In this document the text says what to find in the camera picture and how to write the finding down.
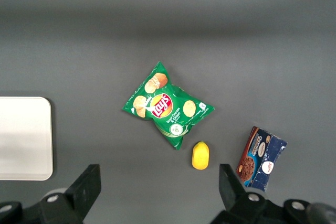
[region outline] lay's logo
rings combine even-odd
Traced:
[[[151,101],[150,110],[157,118],[164,118],[168,116],[173,110],[172,99],[165,93],[159,94]]]

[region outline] yellow lemon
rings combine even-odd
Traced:
[[[193,148],[192,165],[197,170],[204,170],[209,164],[209,147],[203,141]]]

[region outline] snack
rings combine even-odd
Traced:
[[[287,142],[253,127],[237,167],[237,174],[247,187],[266,191],[269,174]]]
[[[183,105],[183,113],[191,118],[196,112],[196,105],[193,101],[186,101]]]
[[[159,62],[122,109],[153,120],[165,138],[179,150],[183,136],[215,108],[172,85]]]

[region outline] screw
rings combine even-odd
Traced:
[[[300,210],[300,211],[304,210],[304,205],[300,202],[297,202],[297,201],[292,202],[292,207],[296,210]]]
[[[51,196],[47,199],[48,203],[55,202],[58,199],[58,195]]]
[[[11,208],[12,208],[11,205],[6,205],[6,206],[0,208],[0,213],[7,212],[7,211],[11,210]]]
[[[259,196],[256,194],[249,194],[248,199],[251,201],[260,201]]]

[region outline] chip bag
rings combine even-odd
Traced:
[[[122,109],[145,120],[152,119],[179,150],[183,136],[215,108],[172,85],[167,70],[159,62]]]

